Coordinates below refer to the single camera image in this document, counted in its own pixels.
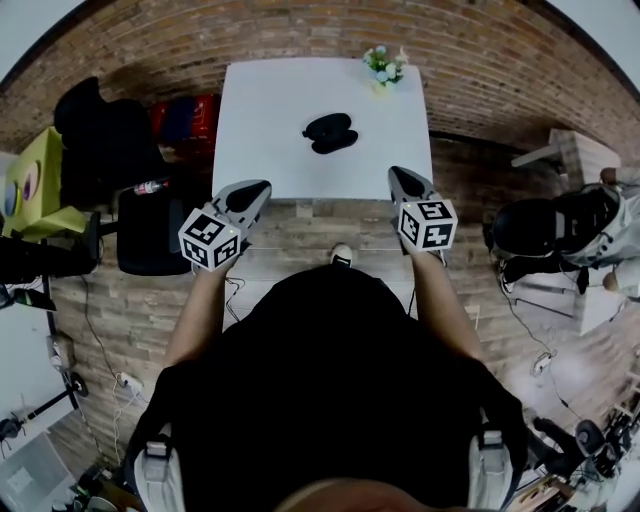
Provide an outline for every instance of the brick wall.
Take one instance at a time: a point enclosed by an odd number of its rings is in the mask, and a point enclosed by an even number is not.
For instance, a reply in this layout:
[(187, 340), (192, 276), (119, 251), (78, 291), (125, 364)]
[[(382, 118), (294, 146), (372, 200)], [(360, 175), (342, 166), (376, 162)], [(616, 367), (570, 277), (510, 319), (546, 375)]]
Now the brick wall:
[(3, 84), (0, 149), (22, 149), (51, 123), (57, 99), (90, 75), (101, 78), (108, 99), (151, 104), (220, 91), (233, 61), (359, 58), (381, 43), (404, 45), (420, 67), (432, 130), (532, 148), (550, 127), (569, 127), (625, 159), (640, 158), (640, 106), (538, 4), (533, 11), (517, 0), (88, 3)]

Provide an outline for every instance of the floor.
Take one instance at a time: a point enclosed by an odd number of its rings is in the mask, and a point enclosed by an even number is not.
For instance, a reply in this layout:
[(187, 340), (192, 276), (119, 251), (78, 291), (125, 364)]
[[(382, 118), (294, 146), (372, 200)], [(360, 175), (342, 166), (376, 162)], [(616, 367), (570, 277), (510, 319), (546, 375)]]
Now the floor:
[[(435, 184), (444, 197), (453, 200), (460, 218), (449, 273), (461, 301), (477, 321), (489, 368), (525, 405), (566, 427), (574, 425), (577, 417), (560, 403), (555, 388), (575, 413), (602, 419), (621, 399), (625, 372), (637, 364), (634, 333), (640, 327), (640, 309), (632, 305), (613, 322), (580, 338), (558, 323), (555, 315), (518, 305), (516, 313), (533, 334), (557, 350), (552, 373), (534, 378), (533, 361), (543, 348), (509, 310), (482, 238), (483, 219), (501, 205), (553, 196), (562, 190), (562, 180), (544, 166), (512, 170), (511, 155), (494, 150), (443, 140), (432, 140), (431, 147)], [(392, 215), (386, 201), (274, 201), (251, 237), (253, 246), (231, 272), (246, 283), (232, 300), (233, 310), (240, 318), (246, 316), (275, 282), (325, 263), (338, 242), (353, 247), (355, 266), (384, 279), (408, 307), (412, 270), (390, 227)], [(149, 278), (121, 273), (113, 237), (105, 238), (102, 264), (87, 277), (88, 316), (109, 362), (116, 372), (126, 371), (141, 379), (147, 399), (191, 279), (190, 275)], [(114, 379), (84, 318), (87, 288), (80, 278), (66, 278), (54, 281), (52, 289), (58, 306), (57, 325), (75, 340), (76, 370), (91, 392), (81, 399), (82, 410), (106, 459), (113, 463)], [(225, 325), (233, 321), (227, 313)], [(131, 398), (119, 389), (115, 394), (121, 405)], [(144, 405), (134, 401), (122, 413), (118, 422), (121, 453)], [(54, 426), (50, 436), (76, 475), (98, 455), (79, 411)]]

